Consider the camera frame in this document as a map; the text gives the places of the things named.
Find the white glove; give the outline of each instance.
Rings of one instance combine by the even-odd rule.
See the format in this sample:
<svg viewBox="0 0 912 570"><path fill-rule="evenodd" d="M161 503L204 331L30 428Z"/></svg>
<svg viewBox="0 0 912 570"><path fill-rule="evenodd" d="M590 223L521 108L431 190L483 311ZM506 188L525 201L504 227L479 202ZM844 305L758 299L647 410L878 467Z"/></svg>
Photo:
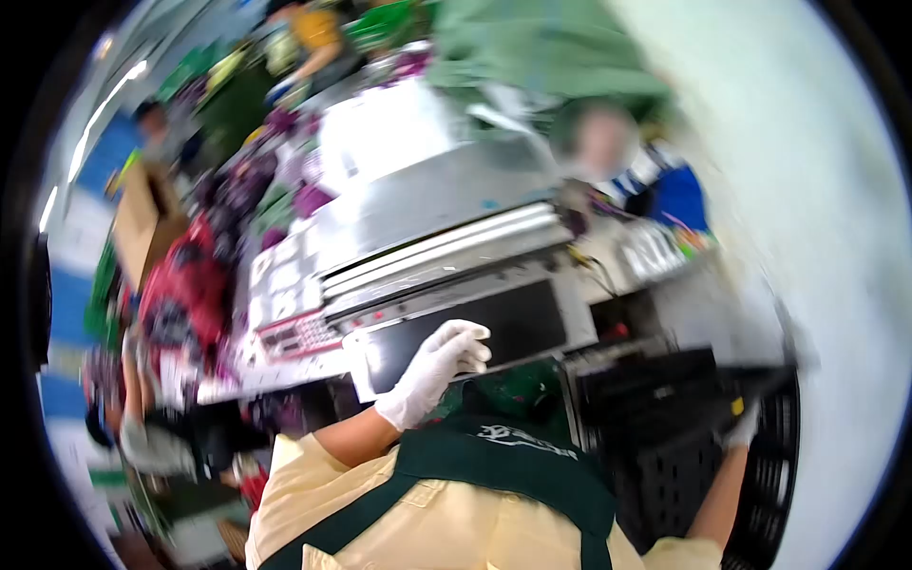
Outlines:
<svg viewBox="0 0 912 570"><path fill-rule="evenodd" d="M381 394L374 409L399 431L414 428L440 401L459 372L484 372L491 350L478 342L491 336L487 327L451 320L426 338L399 383Z"/></svg>
<svg viewBox="0 0 912 570"><path fill-rule="evenodd" d="M735 427L722 438L722 448L725 451L743 445L751 447L753 436L757 435L757 418L760 415L760 402L755 400L747 407Z"/></svg>

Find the yellow shirt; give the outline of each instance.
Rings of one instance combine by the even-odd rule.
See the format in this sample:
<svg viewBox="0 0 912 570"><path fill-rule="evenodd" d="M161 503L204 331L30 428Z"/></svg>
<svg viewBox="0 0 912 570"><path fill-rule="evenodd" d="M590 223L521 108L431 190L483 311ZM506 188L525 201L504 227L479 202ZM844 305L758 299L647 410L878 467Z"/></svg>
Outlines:
<svg viewBox="0 0 912 570"><path fill-rule="evenodd" d="M295 38L309 53L318 47L342 41L339 35L336 15L329 10L298 8L300 12L291 18L290 28Z"/></svg>
<svg viewBox="0 0 912 570"><path fill-rule="evenodd" d="M251 521L247 568L342 507L385 482L388 455L349 469L308 435L280 436L269 483ZM335 556L304 546L302 570L579 568L579 530L551 508L508 492L464 482L426 480ZM709 540L663 538L640 558L615 523L608 551L616 570L708 570L722 553Z"/></svg>

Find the blue wall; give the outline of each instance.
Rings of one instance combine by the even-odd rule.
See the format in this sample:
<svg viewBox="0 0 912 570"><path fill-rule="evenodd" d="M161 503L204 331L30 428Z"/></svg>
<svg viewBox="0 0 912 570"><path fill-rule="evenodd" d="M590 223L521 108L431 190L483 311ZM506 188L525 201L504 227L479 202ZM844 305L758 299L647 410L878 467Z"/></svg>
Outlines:
<svg viewBox="0 0 912 570"><path fill-rule="evenodd" d="M76 185L85 192L103 198L105 184L134 149L141 146L140 134L132 119L118 112L101 133L98 143L86 157ZM83 314L92 292L91 275L74 275L51 259L51 342L76 349L97 344L82 326ZM68 378L56 371L41 375L41 398L46 418L82 418L86 402L78 378Z"/></svg>

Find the apron logo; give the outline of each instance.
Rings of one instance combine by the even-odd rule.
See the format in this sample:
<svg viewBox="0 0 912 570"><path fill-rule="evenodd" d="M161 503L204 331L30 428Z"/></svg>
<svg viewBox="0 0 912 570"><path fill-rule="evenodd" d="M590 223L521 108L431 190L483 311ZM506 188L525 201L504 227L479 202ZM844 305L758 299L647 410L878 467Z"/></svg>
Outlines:
<svg viewBox="0 0 912 570"><path fill-rule="evenodd" d="M569 457L574 461L579 461L576 458L575 451L562 450L549 441L539 440L525 431L511 428L510 426L482 426L482 430L476 433L475 436L490 441L491 443L500 443L501 445L526 445L540 451L550 451L555 455L561 455Z"/></svg>

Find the cardboard box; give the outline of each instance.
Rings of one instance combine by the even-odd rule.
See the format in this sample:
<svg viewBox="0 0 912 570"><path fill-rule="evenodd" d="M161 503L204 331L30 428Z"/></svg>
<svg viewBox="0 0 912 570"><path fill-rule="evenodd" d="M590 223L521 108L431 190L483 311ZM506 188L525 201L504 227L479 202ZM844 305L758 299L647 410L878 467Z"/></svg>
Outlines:
<svg viewBox="0 0 912 570"><path fill-rule="evenodd" d="M123 172L112 234L120 269L134 291L142 291L149 271L189 225L167 169L134 161Z"/></svg>

